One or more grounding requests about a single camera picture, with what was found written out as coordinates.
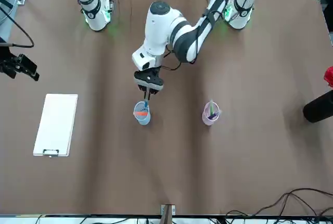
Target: green marker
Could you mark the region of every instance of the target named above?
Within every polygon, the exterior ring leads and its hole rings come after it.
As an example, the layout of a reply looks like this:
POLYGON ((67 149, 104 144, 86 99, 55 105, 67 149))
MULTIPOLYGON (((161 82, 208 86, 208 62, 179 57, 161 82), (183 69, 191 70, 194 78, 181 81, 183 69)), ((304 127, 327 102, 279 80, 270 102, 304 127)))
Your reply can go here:
POLYGON ((210 115, 212 115, 214 113, 213 112, 213 100, 210 100, 209 105, 210 105, 210 115))

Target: orange marker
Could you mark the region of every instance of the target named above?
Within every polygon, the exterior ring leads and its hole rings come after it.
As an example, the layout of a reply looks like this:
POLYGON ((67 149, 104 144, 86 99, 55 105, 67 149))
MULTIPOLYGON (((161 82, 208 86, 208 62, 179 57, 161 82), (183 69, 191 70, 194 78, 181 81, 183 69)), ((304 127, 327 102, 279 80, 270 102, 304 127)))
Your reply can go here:
POLYGON ((140 112, 135 112, 135 114, 138 115, 138 116, 147 116, 148 112, 142 112, 142 111, 140 111, 140 112))

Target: black cylinder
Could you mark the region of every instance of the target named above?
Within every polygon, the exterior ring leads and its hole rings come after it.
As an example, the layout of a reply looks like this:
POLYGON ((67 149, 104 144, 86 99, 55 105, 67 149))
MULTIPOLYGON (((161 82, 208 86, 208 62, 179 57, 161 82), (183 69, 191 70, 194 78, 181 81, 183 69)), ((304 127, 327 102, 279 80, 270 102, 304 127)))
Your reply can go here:
POLYGON ((306 104, 303 114, 312 123, 333 116, 333 90, 306 104))

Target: plastic cup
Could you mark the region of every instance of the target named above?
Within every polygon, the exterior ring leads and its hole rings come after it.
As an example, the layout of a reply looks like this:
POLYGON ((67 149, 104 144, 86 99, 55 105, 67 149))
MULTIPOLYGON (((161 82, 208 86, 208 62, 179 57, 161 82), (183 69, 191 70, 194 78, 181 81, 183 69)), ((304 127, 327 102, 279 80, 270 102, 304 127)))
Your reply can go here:
POLYGON ((147 125, 150 122, 150 110, 149 106, 145 108, 145 102, 138 102, 135 105, 133 115, 141 125, 147 125))
POLYGON ((221 112, 219 106, 215 103, 212 102, 213 104, 213 112, 217 113, 217 115, 213 119, 209 119, 208 117, 210 116, 210 102, 208 102, 202 112, 202 121, 204 124, 210 126, 213 125, 219 118, 221 112))

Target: brown table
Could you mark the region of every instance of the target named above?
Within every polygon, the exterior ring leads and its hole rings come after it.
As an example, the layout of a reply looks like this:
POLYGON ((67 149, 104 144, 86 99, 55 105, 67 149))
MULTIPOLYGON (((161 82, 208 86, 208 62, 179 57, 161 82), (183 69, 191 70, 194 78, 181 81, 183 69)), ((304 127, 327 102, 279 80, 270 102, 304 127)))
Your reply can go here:
MULTIPOLYGON (((177 214, 254 213, 293 188, 332 192, 333 119, 311 125, 301 113, 329 90, 323 74, 333 51, 319 2, 257 0, 244 30, 219 23, 195 65, 161 71, 164 89, 143 127, 132 115, 143 93, 131 54, 153 1, 116 0, 113 23, 99 33, 76 0, 18 8, 16 20, 36 46, 12 51, 34 60, 41 78, 1 75, 0 213, 158 214, 165 203, 177 214), (33 157, 46 93, 79 95, 69 157, 33 157), (210 99, 223 116, 209 128, 201 112, 210 99)), ((206 5, 164 1, 192 23, 206 5)), ((17 28, 11 39, 28 44, 17 28)), ((315 209, 332 205, 299 195, 315 209)), ((291 201, 285 214, 305 212, 291 201)))

